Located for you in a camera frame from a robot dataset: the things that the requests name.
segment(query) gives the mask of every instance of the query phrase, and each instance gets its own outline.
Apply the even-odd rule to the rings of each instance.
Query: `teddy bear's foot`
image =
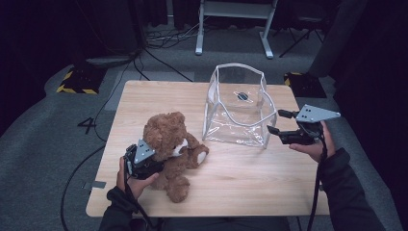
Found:
[[[168,179],[167,195],[174,203],[185,200],[189,194],[189,180],[184,176]]]
[[[189,157],[188,168],[198,168],[198,166],[204,161],[209,153],[209,149],[206,145],[200,144],[194,150],[191,151]]]

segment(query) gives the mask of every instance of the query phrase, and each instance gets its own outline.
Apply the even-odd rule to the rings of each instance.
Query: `transparent tote bag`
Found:
[[[225,141],[267,148],[276,109],[264,72],[245,64],[216,67],[208,89],[203,141]]]

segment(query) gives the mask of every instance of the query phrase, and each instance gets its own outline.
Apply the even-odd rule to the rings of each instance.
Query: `table top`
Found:
[[[223,88],[233,88],[225,84]],[[188,132],[210,148],[197,169],[187,169],[190,192],[181,203],[173,203],[165,191],[147,187],[139,198],[151,217],[233,217],[310,215],[317,163],[308,155],[289,149],[270,136],[268,148],[219,141],[203,141],[202,128],[208,83],[128,81],[123,90],[108,137],[87,214],[102,217],[111,204],[106,198],[115,186],[118,160],[125,149],[142,138],[147,120],[160,113],[181,112]],[[268,85],[277,110],[298,111],[291,89]],[[297,129],[294,119],[278,117],[281,131]],[[317,215],[328,215],[327,197],[319,193]]]

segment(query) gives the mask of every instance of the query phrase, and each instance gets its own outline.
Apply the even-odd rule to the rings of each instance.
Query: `black jacket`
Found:
[[[333,227],[339,230],[385,230],[366,201],[364,190],[348,164],[350,156],[339,149],[322,164],[321,183],[327,194]],[[99,230],[131,230],[130,221],[136,207],[118,187],[108,192],[112,205],[105,211]]]

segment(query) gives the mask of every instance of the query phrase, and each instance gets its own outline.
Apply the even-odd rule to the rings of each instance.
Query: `brown teddy bear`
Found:
[[[155,150],[154,161],[165,161],[154,189],[166,190],[171,201],[178,203],[189,194],[189,180],[183,176],[186,168],[198,168],[209,148],[186,130],[185,117],[180,112],[152,116],[144,125],[143,139]]]

